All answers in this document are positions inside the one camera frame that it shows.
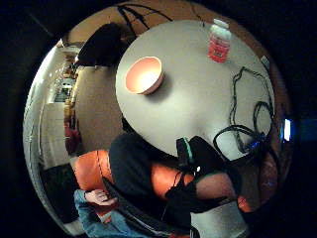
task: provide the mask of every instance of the orange chair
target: orange chair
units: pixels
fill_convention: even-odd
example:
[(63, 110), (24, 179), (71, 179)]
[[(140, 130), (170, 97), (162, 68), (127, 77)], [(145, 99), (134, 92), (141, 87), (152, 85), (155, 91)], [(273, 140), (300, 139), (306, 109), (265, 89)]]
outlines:
[[(108, 179), (110, 182), (113, 182), (108, 152), (104, 150), (92, 151), (78, 157), (78, 159), (74, 162), (73, 171), (80, 189), (83, 190), (103, 189), (106, 191), (107, 189), (103, 184), (102, 177)], [(165, 199), (164, 194), (173, 186), (174, 183), (178, 183), (180, 179), (180, 172), (161, 164), (153, 163), (151, 179), (155, 194), (161, 199)], [(188, 184), (192, 180), (193, 176), (191, 175), (186, 175), (184, 177), (185, 184)], [(97, 204), (91, 205), (94, 207), (99, 217), (106, 215), (117, 206), (117, 204), (110, 207), (100, 206)], [(177, 236), (173, 234), (171, 237), (189, 238), (189, 235)]]

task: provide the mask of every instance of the light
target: light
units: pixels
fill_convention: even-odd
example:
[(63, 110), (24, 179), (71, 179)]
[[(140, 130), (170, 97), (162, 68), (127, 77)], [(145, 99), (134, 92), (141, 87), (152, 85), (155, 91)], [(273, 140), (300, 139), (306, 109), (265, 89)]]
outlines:
[(290, 120), (285, 119), (284, 121), (284, 140), (290, 140)]

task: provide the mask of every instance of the white bowl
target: white bowl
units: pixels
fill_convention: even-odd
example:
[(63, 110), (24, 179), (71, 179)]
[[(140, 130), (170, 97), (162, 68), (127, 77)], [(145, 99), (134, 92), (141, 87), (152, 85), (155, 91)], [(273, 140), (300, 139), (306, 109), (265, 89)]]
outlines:
[(163, 80), (161, 61), (156, 57), (144, 57), (133, 63), (125, 76), (126, 88), (131, 93), (150, 94)]

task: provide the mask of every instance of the leg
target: leg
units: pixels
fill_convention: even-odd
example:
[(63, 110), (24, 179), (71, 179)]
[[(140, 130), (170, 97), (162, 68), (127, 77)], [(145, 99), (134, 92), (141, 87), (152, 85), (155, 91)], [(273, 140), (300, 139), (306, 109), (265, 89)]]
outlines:
[(157, 155), (158, 151), (136, 133), (120, 135), (109, 150), (114, 184), (126, 199), (156, 218), (163, 212), (163, 202), (151, 183), (151, 160)]

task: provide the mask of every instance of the chair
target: chair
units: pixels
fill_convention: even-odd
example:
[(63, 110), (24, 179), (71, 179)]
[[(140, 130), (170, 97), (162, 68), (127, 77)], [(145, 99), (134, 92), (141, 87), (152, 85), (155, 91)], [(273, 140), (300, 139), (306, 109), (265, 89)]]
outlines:
[(114, 23), (100, 27), (84, 44), (76, 64), (82, 66), (111, 66), (123, 54), (120, 27)]
[[(103, 189), (107, 190), (102, 178), (106, 178), (113, 183), (111, 170), (109, 165), (108, 152), (104, 150), (97, 150), (86, 153), (73, 162), (73, 171), (80, 189), (92, 190), (92, 189)], [(173, 186), (174, 180), (178, 182), (180, 179), (179, 171), (163, 166), (159, 163), (153, 163), (151, 180), (155, 194), (161, 199), (165, 199), (164, 194)], [(184, 182), (189, 183), (193, 180), (193, 176), (186, 175)], [(104, 220), (109, 221), (109, 213), (112, 209), (117, 207), (114, 204), (110, 207), (99, 206), (97, 204), (91, 204), (96, 214)], [(188, 236), (177, 236), (173, 234), (174, 238)]]

